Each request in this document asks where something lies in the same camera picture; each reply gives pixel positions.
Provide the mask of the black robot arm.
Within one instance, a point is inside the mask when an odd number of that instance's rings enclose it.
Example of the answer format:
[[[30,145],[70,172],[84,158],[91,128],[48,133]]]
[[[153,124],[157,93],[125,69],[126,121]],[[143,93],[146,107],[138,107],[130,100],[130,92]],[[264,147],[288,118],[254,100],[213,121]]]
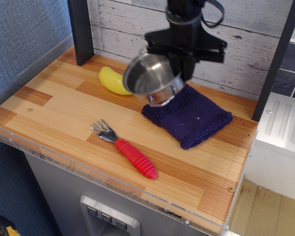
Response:
[[[164,55],[174,74],[181,75],[184,81],[192,78],[195,64],[199,61],[224,61],[227,42],[203,28],[203,25],[214,28],[221,24],[223,18],[209,24],[202,13],[204,5],[204,0],[169,0],[166,18],[170,27],[145,34],[147,51]]]

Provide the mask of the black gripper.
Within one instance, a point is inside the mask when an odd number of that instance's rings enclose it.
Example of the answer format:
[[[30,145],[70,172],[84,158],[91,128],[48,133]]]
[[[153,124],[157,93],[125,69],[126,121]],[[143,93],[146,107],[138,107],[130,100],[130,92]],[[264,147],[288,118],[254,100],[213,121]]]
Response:
[[[167,56],[173,74],[182,73],[185,82],[192,78],[197,61],[223,62],[227,47],[226,41],[206,32],[201,23],[170,24],[168,29],[146,33],[145,40],[147,51]]]

